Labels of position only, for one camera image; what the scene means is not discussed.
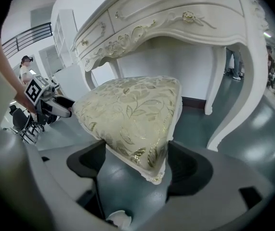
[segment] jeans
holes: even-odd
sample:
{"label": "jeans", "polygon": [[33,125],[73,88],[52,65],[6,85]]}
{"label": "jeans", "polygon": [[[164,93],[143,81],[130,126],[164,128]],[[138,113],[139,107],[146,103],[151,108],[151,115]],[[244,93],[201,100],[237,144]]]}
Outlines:
{"label": "jeans", "polygon": [[230,59],[234,55],[234,69],[233,75],[234,77],[239,77],[239,52],[238,51],[231,51],[230,49],[226,48],[226,64],[225,64],[225,71],[228,70]]}

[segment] staircase railing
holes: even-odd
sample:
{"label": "staircase railing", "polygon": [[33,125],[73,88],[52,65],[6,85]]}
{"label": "staircase railing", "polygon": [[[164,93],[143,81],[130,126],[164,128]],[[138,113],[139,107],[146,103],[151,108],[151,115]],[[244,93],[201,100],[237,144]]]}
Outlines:
{"label": "staircase railing", "polygon": [[5,42],[2,48],[7,58],[10,58],[23,48],[50,36],[52,36],[52,27],[51,23],[48,22],[16,35]]}

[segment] cushioned stool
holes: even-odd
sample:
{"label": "cushioned stool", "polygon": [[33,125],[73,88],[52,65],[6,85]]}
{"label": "cushioned stool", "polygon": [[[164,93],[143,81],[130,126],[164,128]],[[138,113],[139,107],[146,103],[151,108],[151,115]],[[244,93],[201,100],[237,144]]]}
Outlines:
{"label": "cushioned stool", "polygon": [[166,77],[108,81],[74,103],[84,129],[154,184],[165,171],[168,141],[182,111],[181,86]]}

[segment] white ornate desk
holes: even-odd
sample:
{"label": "white ornate desk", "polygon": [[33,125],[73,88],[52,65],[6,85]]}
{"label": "white ornate desk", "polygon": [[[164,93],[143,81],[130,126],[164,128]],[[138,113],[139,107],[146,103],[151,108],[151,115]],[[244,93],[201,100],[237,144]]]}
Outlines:
{"label": "white ornate desk", "polygon": [[92,69],[109,62],[114,75],[123,77],[117,58],[151,38],[168,36],[213,46],[215,71],[205,107],[210,115],[223,77],[225,46],[237,44],[246,76],[236,103],[208,142],[207,148],[217,151],[221,140],[248,118],[263,95],[268,75],[266,27],[256,0],[106,0],[78,31],[71,50],[92,90]]}

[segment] ceiling light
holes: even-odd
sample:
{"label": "ceiling light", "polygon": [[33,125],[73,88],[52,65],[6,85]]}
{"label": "ceiling light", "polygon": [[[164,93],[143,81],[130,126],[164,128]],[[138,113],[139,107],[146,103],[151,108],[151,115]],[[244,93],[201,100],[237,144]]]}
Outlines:
{"label": "ceiling light", "polygon": [[266,32],[263,33],[265,36],[267,36],[268,38],[271,38],[270,34],[267,34]]}

